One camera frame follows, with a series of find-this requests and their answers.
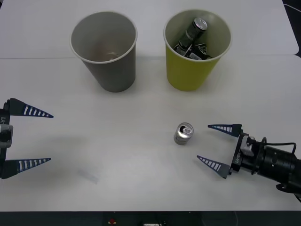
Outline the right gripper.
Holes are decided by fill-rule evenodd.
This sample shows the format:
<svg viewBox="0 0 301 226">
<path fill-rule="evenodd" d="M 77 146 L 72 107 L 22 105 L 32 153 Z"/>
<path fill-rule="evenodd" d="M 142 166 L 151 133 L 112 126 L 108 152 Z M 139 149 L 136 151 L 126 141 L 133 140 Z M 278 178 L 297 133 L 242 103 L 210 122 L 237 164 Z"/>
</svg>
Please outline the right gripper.
<svg viewBox="0 0 301 226">
<path fill-rule="evenodd" d="M 226 179 L 232 172 L 239 172 L 240 170 L 248 171 L 252 175 L 259 173 L 260 158 L 264 149 L 265 138 L 261 142 L 256 141 L 254 137 L 242 132 L 241 124 L 211 124 L 207 127 L 237 137 L 238 142 L 231 165 L 197 155 L 201 162 L 223 179 Z"/>
</svg>

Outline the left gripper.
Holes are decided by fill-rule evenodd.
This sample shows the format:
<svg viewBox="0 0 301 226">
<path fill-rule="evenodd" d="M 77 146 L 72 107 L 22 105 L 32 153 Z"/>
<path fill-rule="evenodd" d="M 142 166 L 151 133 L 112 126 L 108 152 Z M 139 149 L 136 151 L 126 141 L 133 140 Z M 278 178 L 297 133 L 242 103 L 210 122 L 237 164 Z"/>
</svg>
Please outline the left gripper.
<svg viewBox="0 0 301 226">
<path fill-rule="evenodd" d="M 42 165 L 51 158 L 7 160 L 7 149 L 11 147 L 10 115 L 26 117 L 53 118 L 54 116 L 34 106 L 28 105 L 16 98 L 4 103 L 0 110 L 0 178 L 7 179 L 21 172 Z"/>
</svg>

